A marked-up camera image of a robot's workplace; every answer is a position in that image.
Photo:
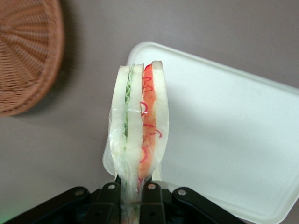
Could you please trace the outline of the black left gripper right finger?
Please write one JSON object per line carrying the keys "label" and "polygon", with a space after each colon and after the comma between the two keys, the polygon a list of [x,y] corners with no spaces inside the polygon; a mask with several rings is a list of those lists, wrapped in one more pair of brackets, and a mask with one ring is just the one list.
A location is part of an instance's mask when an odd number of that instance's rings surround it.
{"label": "black left gripper right finger", "polygon": [[158,183],[144,185],[141,224],[243,224],[244,222],[198,194],[180,187],[172,192]]}

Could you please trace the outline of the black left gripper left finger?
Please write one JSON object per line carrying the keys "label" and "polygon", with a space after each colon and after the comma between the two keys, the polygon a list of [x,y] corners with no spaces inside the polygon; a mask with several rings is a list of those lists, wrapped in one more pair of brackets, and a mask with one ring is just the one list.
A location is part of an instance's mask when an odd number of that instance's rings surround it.
{"label": "black left gripper left finger", "polygon": [[9,219],[7,224],[118,224],[120,185],[107,183],[93,193],[74,187]]}

